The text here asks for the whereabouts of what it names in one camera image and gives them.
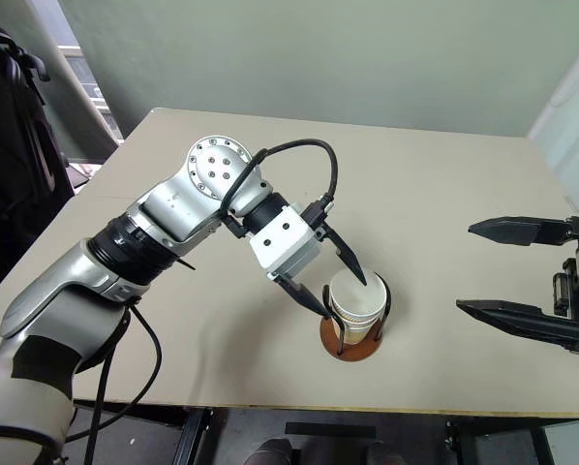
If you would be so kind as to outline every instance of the gray wall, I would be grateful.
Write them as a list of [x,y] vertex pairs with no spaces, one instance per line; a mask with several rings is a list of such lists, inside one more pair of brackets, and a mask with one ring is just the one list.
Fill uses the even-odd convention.
[[579,0],[60,0],[127,135],[154,107],[524,136]]

